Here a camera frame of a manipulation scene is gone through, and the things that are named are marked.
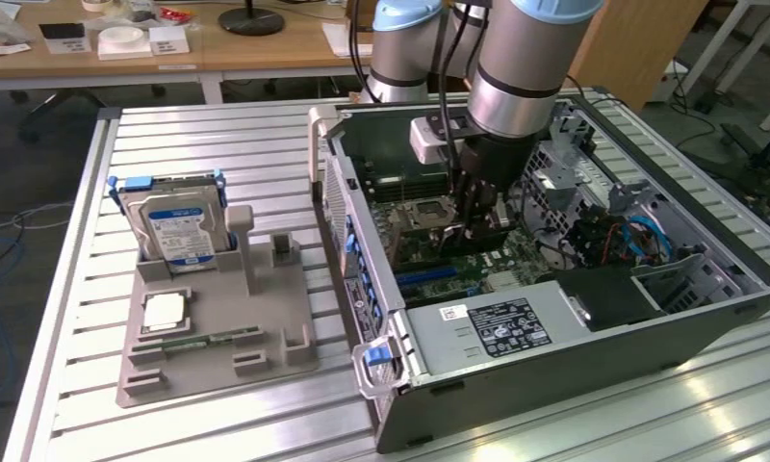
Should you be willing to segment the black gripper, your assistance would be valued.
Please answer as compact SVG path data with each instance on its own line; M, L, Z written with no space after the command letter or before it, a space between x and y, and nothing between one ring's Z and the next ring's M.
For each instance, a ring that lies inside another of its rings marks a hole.
M465 139L455 170L453 197L459 213L487 213L523 176L535 137L484 135Z

